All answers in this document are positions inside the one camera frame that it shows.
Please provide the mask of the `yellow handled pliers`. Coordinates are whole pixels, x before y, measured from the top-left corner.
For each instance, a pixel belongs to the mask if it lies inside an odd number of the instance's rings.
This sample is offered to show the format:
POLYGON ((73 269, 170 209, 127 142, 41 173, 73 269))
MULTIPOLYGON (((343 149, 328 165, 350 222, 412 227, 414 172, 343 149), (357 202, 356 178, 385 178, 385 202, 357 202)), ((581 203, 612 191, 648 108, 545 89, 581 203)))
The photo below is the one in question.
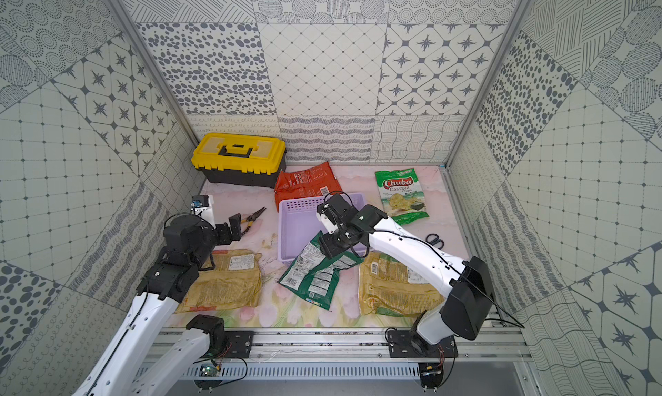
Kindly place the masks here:
POLYGON ((266 208, 263 206, 258 211, 246 216, 246 218, 244 218, 241 221, 241 225, 242 225, 241 235, 242 236, 245 236, 251 230, 251 228, 253 227, 254 223, 258 220, 258 218, 260 218, 260 216, 263 213, 265 213, 265 210, 266 210, 266 208))

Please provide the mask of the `left green circuit board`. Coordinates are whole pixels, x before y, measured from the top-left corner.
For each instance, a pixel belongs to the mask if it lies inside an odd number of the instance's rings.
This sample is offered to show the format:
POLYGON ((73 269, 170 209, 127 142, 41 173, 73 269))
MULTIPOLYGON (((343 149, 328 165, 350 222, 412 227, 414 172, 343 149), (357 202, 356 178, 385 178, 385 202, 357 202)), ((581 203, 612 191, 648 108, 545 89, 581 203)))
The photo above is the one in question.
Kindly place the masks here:
POLYGON ((217 365, 205 363, 200 367, 200 377, 218 377, 220 375, 220 368, 217 365))

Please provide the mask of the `black handled scissors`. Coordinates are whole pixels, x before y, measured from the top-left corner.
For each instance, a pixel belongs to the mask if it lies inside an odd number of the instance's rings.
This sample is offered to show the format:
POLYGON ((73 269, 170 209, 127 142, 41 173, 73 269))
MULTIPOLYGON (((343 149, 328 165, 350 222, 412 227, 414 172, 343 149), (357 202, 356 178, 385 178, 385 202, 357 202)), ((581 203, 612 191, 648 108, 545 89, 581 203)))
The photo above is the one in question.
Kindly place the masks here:
POLYGON ((428 234, 425 238, 425 242, 439 250, 442 250, 445 246, 445 241, 436 233, 428 234))

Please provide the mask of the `right circuit board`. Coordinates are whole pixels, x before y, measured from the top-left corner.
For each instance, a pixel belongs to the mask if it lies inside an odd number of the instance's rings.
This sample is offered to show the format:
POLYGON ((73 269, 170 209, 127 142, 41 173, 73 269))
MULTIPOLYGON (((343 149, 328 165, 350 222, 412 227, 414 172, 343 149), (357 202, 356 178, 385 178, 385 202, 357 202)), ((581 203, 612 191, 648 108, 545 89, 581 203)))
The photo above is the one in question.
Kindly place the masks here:
POLYGON ((419 379, 422 388, 436 391, 444 381, 444 368, 439 363, 419 363, 419 379))

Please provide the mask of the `purple plastic basket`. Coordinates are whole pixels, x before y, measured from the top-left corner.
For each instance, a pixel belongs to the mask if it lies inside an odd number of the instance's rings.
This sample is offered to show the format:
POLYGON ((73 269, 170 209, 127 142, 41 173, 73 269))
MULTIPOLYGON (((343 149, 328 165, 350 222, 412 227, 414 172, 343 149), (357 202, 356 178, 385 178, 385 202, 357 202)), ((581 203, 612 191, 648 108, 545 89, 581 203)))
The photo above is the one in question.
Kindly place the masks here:
POLYGON ((283 200, 279 203, 278 260, 285 265, 294 261, 318 232, 326 232, 317 219, 317 207, 331 196, 283 200))

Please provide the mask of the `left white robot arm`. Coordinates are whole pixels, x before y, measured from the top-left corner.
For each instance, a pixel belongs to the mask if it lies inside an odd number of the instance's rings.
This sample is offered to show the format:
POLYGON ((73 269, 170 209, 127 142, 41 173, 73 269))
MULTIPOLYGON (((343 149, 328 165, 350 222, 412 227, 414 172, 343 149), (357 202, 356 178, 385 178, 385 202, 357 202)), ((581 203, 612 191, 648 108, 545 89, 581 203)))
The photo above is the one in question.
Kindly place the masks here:
POLYGON ((178 213, 164 225, 165 246, 143 276, 128 315, 77 395, 165 395, 197 361, 226 354, 230 340, 221 318, 198 315, 146 373, 143 364, 161 329, 204 271, 213 270, 213 251, 241 239, 241 215, 215 225, 205 209, 178 213))

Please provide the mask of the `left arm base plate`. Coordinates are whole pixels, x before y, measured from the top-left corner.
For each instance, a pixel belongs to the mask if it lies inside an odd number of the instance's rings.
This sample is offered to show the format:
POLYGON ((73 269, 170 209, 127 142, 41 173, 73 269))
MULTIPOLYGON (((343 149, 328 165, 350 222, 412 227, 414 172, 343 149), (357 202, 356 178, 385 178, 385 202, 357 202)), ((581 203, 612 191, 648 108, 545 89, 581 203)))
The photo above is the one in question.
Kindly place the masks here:
POLYGON ((250 358, 254 335, 254 331, 248 330, 226 331, 222 358, 250 358))

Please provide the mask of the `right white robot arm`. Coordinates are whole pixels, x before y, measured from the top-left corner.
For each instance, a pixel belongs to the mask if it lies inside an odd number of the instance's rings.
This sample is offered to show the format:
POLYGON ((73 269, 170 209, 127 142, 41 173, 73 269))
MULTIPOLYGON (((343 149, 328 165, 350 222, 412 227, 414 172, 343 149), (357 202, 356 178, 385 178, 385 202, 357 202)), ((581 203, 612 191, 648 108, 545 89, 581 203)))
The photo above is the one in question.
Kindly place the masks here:
POLYGON ((325 228, 321 251, 326 258, 362 244, 368 251, 398 260, 444 298, 443 303, 417 317, 405 344, 399 344, 395 337, 387 340, 406 349, 409 356, 431 356, 454 337, 475 340, 493 307, 509 318, 509 324, 524 327, 498 305, 488 266, 480 258, 464 260, 449 255, 407 232, 384 211, 372 205, 359 210, 340 194, 317 205, 317 219, 325 228))

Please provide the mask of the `dark green snack bag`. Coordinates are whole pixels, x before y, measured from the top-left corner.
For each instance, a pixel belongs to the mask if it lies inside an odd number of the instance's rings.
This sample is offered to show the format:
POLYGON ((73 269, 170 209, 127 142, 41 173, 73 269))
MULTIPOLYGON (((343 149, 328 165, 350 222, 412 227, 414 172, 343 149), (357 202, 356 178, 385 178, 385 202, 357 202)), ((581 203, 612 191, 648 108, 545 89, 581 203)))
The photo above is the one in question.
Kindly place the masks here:
POLYGON ((297 258, 280 277, 278 284, 310 304, 329 310, 340 273, 361 263, 364 259, 345 251, 327 258, 321 250, 322 232, 306 244, 297 258))

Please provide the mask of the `yellow black toolbox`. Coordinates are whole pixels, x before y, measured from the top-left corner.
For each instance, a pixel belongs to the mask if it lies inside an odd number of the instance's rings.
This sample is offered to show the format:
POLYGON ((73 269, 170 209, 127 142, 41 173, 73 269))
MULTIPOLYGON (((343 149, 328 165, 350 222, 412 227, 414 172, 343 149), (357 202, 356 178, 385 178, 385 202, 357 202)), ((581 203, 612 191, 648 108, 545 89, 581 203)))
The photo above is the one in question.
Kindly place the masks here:
POLYGON ((193 152, 193 167, 211 183, 273 189, 286 168, 286 144, 271 137, 211 132, 193 152))

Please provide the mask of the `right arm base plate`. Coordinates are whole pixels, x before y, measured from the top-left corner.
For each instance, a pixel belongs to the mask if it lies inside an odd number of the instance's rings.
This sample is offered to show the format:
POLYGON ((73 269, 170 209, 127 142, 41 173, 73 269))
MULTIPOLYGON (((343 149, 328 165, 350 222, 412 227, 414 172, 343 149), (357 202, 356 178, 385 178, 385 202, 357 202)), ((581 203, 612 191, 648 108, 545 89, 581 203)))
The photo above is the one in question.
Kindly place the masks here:
POLYGON ((408 330, 397 330, 388 328, 384 332, 384 338, 389 348, 391 358, 434 358, 440 355, 445 358, 458 356, 455 337, 446 337, 439 344, 427 344, 422 339, 413 339, 413 332, 408 330))

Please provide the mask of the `red chip bag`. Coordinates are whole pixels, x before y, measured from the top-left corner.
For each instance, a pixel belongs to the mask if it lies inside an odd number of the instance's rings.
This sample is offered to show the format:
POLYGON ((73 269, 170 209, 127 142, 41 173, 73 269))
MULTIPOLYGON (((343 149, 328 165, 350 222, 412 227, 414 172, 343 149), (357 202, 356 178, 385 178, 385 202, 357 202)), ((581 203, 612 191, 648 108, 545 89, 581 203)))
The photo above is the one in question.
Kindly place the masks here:
POLYGON ((281 201, 325 196, 341 191, 329 162, 308 170, 281 172, 274 189, 277 210, 281 201))

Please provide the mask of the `gold chip bag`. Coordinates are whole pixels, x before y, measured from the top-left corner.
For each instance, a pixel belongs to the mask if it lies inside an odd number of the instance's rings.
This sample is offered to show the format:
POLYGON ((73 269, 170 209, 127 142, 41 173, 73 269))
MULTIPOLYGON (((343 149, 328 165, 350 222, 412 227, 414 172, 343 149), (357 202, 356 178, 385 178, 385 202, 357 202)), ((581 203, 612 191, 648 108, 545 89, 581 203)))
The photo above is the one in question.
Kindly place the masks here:
POLYGON ((213 270, 202 271, 175 313, 226 311, 258 306, 262 254, 250 250, 212 252, 213 270))
POLYGON ((358 295, 362 315, 415 318, 445 301, 414 270, 380 252, 371 252, 360 265, 358 295))

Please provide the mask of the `green Chuba chip bag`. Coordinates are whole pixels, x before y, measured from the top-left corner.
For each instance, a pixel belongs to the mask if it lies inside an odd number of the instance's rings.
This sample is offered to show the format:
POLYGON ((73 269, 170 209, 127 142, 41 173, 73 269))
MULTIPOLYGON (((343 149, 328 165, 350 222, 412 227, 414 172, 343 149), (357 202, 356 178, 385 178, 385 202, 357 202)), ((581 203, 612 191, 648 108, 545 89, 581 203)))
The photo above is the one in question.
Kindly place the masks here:
POLYGON ((383 210, 398 225, 409 225, 429 217, 422 185, 414 168, 376 171, 375 177, 383 210))

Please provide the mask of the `aluminium mounting rail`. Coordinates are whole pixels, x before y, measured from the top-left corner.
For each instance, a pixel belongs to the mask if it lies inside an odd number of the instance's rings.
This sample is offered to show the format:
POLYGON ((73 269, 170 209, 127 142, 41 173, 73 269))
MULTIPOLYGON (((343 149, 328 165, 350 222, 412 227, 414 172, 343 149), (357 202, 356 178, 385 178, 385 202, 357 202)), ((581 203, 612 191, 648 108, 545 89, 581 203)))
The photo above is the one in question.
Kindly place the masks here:
POLYGON ((456 338, 455 358, 391 358, 386 328, 256 329, 250 358, 222 358, 218 377, 200 377, 196 363, 186 380, 416 379, 419 363, 530 363, 533 358, 517 328, 487 325, 473 341, 456 338))

